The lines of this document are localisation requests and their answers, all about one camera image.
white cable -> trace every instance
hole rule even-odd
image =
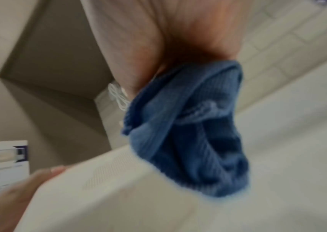
[[[126,111],[130,105],[130,101],[124,95],[121,87],[117,83],[110,83],[108,85],[109,96],[111,100],[116,100],[119,108]]]

blue knit fabric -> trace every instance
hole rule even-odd
[[[241,80],[236,61],[175,68],[133,100],[122,133],[139,157],[179,185],[215,197],[235,193],[249,171],[233,122]]]

fingernail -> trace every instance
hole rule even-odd
[[[65,169],[66,169],[66,167],[64,165],[60,165],[60,166],[52,167],[51,172],[52,173],[62,172],[62,171],[65,171]]]

hand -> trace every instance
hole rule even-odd
[[[0,232],[14,231],[38,187],[65,170],[64,166],[38,170],[26,180],[0,192]]]
[[[82,0],[97,43],[134,98],[184,62],[235,59],[252,0]]]

blue cloth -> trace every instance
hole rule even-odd
[[[170,70],[132,101],[122,133],[139,157],[179,185],[215,197],[235,193],[249,171],[233,122],[241,80],[236,61]]]

